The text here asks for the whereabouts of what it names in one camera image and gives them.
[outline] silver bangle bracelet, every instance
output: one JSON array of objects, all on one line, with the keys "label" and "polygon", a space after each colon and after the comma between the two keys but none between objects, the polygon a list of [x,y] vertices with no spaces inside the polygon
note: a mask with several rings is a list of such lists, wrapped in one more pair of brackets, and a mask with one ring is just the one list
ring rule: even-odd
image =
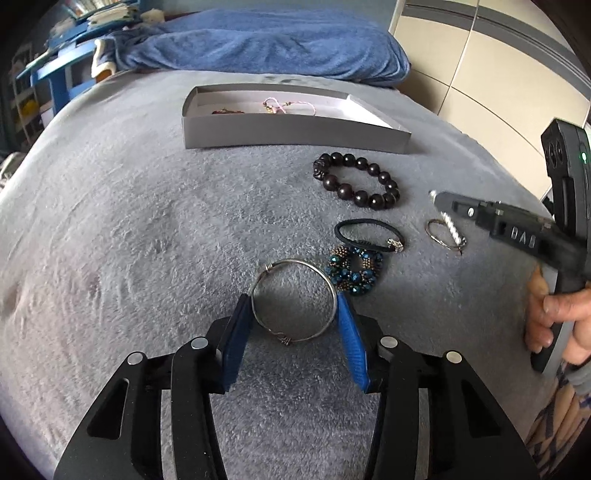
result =
[{"label": "silver bangle bracelet", "polygon": [[[316,332],[313,335],[310,335],[308,337],[305,337],[305,338],[293,339],[293,338],[290,338],[289,336],[287,336],[283,332],[274,332],[265,324],[265,322],[263,322],[261,320],[261,318],[256,313],[255,296],[254,296],[256,286],[259,284],[259,282],[264,277],[266,277],[269,274],[269,272],[273,268],[275,268],[279,265],[288,264],[288,263],[295,263],[295,264],[299,264],[299,265],[304,265],[305,267],[308,267],[309,269],[314,270],[316,273],[318,273],[318,275],[320,275],[322,277],[322,279],[326,282],[326,284],[329,286],[329,290],[330,290],[330,293],[333,298],[333,307],[332,307],[332,311],[330,312],[330,316],[328,318],[328,321],[322,326],[322,328],[318,332]],[[311,263],[308,263],[304,260],[298,260],[296,258],[284,258],[283,260],[278,260],[276,262],[266,264],[265,268],[256,277],[256,280],[250,289],[249,295],[251,297],[252,313],[254,314],[254,317],[256,318],[256,321],[258,322],[258,324],[260,326],[262,326],[267,332],[276,336],[281,341],[281,343],[283,343],[284,345],[289,345],[290,343],[305,342],[307,340],[312,340],[313,338],[316,338],[316,337],[322,335],[328,329],[328,327],[330,326],[330,324],[332,323],[332,321],[335,319],[335,316],[336,316],[337,302],[338,302],[337,296],[336,296],[337,293],[336,293],[336,289],[335,289],[334,285],[330,282],[330,279],[322,272],[322,270],[318,269],[317,267],[315,267]]]}]

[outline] finger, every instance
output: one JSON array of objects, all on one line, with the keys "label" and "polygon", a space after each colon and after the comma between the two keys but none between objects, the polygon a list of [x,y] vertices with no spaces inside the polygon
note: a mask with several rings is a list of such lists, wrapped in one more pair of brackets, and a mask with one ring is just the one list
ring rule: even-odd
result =
[{"label": "finger", "polygon": [[536,322],[545,327],[552,327],[554,321],[542,308],[542,301],[530,295],[527,304],[527,321]]},{"label": "finger", "polygon": [[542,347],[548,348],[552,345],[553,338],[552,331],[539,323],[528,324],[525,331],[525,344],[534,353],[540,353]]},{"label": "finger", "polygon": [[542,276],[542,270],[539,265],[536,266],[534,272],[531,274],[527,289],[533,296],[538,298],[543,298],[550,293],[548,283]]},{"label": "finger", "polygon": [[591,350],[591,318],[574,324],[573,337],[585,350]]},{"label": "finger", "polygon": [[547,295],[544,311],[555,322],[576,322],[591,317],[591,290],[584,288],[577,293]]},{"label": "finger", "polygon": [[562,358],[573,365],[581,365],[591,356],[591,350],[581,347],[574,337],[569,338]]}]

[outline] camera lens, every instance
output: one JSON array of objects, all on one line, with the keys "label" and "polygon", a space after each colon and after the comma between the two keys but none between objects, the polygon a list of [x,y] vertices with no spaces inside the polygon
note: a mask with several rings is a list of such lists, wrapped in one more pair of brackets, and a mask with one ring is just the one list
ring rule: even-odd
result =
[{"label": "camera lens", "polygon": [[556,166],[556,149],[555,149],[553,143],[550,144],[550,148],[548,149],[548,153],[550,154],[550,161],[552,162],[552,166],[555,167]]},{"label": "camera lens", "polygon": [[556,144],[556,157],[558,158],[558,163],[562,164],[564,162],[564,157],[562,156],[562,147],[560,146],[560,142]]}]

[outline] gray fleece blanket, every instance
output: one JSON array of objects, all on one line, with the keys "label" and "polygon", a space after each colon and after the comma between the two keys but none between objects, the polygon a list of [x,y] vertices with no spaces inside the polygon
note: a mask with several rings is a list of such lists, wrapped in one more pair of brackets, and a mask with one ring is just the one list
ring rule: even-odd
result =
[{"label": "gray fleece blanket", "polygon": [[[233,82],[344,90],[400,121],[413,133],[408,154],[353,151],[398,180],[400,205],[369,212],[324,191],[311,164],[338,145],[185,150],[186,95],[195,85]],[[379,190],[355,169],[338,175]],[[550,389],[522,344],[534,262],[468,222],[457,223],[468,238],[464,256],[435,244],[423,231],[437,216],[431,189],[544,212],[478,143],[395,90],[213,72],[102,82],[56,116],[0,194],[2,417],[51,478],[127,354],[175,351],[229,315],[266,262],[322,265],[336,243],[333,225],[369,215],[401,229],[407,247],[387,256],[376,287],[354,299],[357,311],[415,350],[461,351],[525,436]],[[330,301],[318,278],[294,267],[268,279],[260,305],[271,326],[295,336],[317,327]],[[335,327],[285,347],[257,326],[238,382],[213,399],[228,475],[360,478],[376,406],[350,380]],[[169,429],[165,408],[164,470],[173,478]],[[419,473],[425,464],[421,448]]]}]

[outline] yellow object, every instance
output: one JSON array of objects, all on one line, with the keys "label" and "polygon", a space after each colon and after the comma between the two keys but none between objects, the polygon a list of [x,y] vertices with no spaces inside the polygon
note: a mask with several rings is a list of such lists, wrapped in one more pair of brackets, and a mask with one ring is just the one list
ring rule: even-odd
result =
[{"label": "yellow object", "polygon": [[22,116],[30,116],[39,111],[39,104],[35,100],[29,100],[21,107]]},{"label": "yellow object", "polygon": [[164,19],[164,12],[162,10],[158,10],[155,8],[142,13],[139,17],[142,19],[142,22],[150,24],[150,25],[155,24],[155,23],[162,23],[162,22],[166,21]]}]

